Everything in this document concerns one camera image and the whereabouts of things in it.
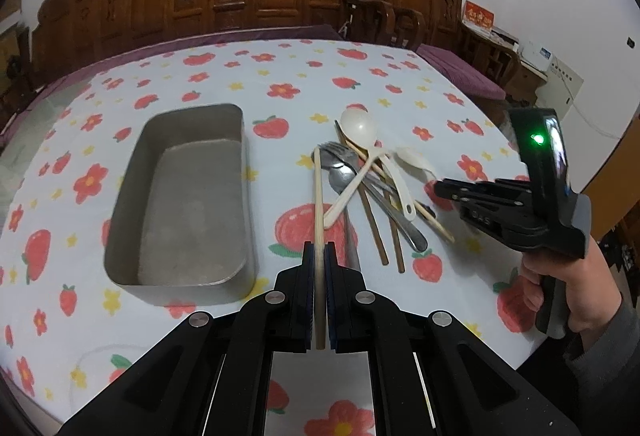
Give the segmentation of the person's right hand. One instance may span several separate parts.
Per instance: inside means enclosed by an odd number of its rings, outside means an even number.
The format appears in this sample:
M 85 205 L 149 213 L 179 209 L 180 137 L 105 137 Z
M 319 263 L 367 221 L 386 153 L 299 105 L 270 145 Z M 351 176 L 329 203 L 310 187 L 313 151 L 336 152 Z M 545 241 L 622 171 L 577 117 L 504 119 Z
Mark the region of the person's right hand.
M 620 309 L 620 294 L 610 268 L 593 237 L 587 254 L 579 260 L 567 260 L 553 252 L 524 253 L 521 275 L 525 278 L 525 304 L 539 312 L 544 304 L 541 278 L 552 277 L 565 283 L 570 318 L 568 327 L 583 338 L 598 338 Z

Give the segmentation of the right forearm grey sleeve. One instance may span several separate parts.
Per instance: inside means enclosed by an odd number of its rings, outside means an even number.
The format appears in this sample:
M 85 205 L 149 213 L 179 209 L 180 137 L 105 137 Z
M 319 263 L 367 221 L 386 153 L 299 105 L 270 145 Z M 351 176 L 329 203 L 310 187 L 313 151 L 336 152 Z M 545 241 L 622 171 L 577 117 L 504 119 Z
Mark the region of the right forearm grey sleeve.
M 639 433 L 639 317 L 626 303 L 590 348 L 548 338 L 518 373 L 583 435 Z

